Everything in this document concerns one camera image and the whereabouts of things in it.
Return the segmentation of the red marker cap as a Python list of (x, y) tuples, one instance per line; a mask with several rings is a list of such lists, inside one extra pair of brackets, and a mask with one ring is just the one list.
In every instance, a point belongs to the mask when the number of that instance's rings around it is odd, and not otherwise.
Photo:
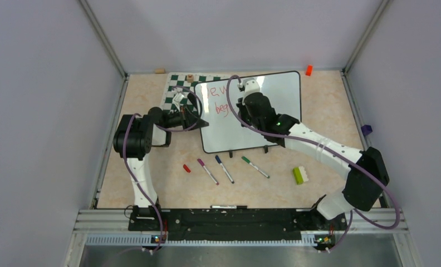
[(191, 173), (190, 168), (189, 168), (186, 164), (183, 165), (183, 169), (184, 169), (187, 173)]

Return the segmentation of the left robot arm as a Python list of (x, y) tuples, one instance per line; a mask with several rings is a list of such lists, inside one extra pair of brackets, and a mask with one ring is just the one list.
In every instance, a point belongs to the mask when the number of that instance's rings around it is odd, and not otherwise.
[(163, 223), (158, 195), (150, 172), (150, 152), (153, 147), (168, 147), (172, 134), (207, 127), (209, 123), (194, 114), (187, 106), (169, 112), (151, 108), (146, 115), (122, 115), (113, 138), (113, 148), (124, 160), (134, 189), (131, 220), (141, 219), (150, 230)]

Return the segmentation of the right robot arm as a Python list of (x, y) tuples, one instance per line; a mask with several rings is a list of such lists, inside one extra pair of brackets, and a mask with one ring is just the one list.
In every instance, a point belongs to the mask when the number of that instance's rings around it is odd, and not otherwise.
[(260, 92), (239, 98), (236, 106), (243, 127), (248, 126), (271, 143), (313, 157), (345, 180), (343, 189), (315, 204), (311, 214), (314, 227), (326, 229), (335, 217), (352, 209), (369, 211), (388, 185), (389, 175), (379, 150), (360, 150), (328, 139), (298, 119), (276, 113)]

